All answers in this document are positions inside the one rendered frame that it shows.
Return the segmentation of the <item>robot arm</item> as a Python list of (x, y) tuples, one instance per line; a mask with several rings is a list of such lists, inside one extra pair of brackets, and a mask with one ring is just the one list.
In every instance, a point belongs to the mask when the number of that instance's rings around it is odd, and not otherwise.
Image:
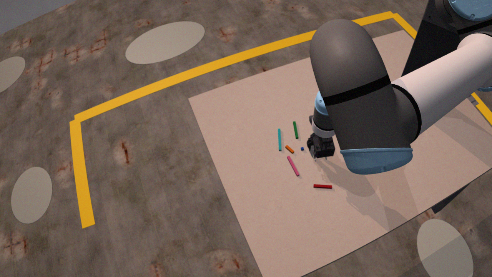
[(492, 0), (435, 0), (435, 6), (457, 30), (460, 44), (392, 82), (358, 23), (331, 20), (312, 37), (309, 53), (319, 91), (309, 121), (317, 136), (336, 135), (355, 174), (406, 165), (421, 133), (476, 90), (492, 91)]

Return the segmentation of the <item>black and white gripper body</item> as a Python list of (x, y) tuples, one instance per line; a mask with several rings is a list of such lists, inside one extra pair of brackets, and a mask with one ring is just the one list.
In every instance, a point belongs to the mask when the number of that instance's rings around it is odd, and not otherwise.
[(314, 159), (316, 156), (317, 158), (322, 158), (334, 155), (335, 147), (332, 137), (318, 137), (315, 133), (312, 133), (310, 137), (312, 138), (311, 143), (314, 145)]

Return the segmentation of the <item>orange rod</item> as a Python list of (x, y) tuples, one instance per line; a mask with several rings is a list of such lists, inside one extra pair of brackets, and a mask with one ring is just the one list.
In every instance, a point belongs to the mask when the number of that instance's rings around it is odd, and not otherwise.
[(292, 154), (294, 153), (294, 150), (292, 150), (292, 149), (291, 149), (288, 145), (286, 145), (286, 147), (285, 147), (285, 148), (286, 148), (286, 149), (288, 149), (288, 151), (289, 151), (290, 153), (292, 153)]

